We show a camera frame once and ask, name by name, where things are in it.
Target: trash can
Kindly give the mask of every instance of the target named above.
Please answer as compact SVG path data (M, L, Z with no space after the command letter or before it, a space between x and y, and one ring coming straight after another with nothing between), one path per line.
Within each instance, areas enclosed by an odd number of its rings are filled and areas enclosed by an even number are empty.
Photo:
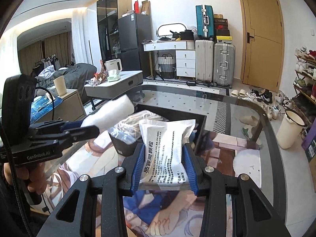
M279 146L282 149L290 148L305 126L304 120L295 111L286 109L280 129L276 134Z

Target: gray duvet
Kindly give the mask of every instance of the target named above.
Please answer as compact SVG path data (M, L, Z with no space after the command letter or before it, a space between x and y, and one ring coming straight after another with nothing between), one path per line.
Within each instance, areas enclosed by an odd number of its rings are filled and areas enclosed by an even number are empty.
M85 81L94 77L97 68L91 64L78 63L68 69L57 70L50 78L44 79L37 76L37 86L48 88L54 85L54 79L64 76L67 89L78 89L82 103L88 101L86 91L84 89Z

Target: white suitcase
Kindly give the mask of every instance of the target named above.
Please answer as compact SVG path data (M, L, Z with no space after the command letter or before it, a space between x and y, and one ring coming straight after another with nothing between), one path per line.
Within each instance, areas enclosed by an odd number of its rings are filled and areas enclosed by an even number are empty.
M195 78L200 81L213 80L214 42L195 41Z

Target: blue gripper pad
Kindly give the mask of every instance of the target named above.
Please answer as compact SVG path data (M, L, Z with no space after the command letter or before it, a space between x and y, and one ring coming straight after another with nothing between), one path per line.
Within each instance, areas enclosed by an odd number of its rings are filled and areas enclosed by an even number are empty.
M82 125L83 120L75 122L66 122L61 128L60 131L63 132L68 129L79 128Z
M183 166L186 171L186 174L188 175L191 191L193 191L194 194L197 195L198 193L197 174L195 172L195 169L194 169L194 166L191 161L191 157L186 145L182 147L182 161L183 161Z
M139 152L133 173L132 173L132 186L131 191L133 195L138 190L140 177L142 175L143 167L145 162L145 145L143 144Z

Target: white kettle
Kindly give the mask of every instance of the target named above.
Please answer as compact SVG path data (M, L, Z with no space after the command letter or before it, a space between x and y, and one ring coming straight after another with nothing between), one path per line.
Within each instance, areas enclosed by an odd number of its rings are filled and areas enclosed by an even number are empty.
M104 63L104 66L106 67L107 72L112 69L116 69L117 74L119 74L122 71L122 64L120 59L106 61Z

